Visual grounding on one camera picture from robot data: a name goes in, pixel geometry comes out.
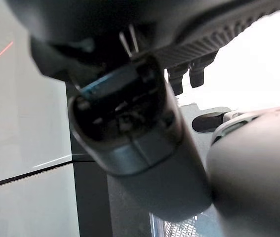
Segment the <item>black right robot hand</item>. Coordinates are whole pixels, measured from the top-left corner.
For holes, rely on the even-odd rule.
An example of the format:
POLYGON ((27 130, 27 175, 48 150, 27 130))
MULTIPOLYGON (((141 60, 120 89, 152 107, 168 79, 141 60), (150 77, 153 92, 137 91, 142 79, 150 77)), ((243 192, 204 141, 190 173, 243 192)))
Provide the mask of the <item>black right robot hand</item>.
POLYGON ((166 69, 202 71, 280 0, 8 0, 40 73, 73 86, 73 136, 146 210, 179 222, 211 191, 166 69))

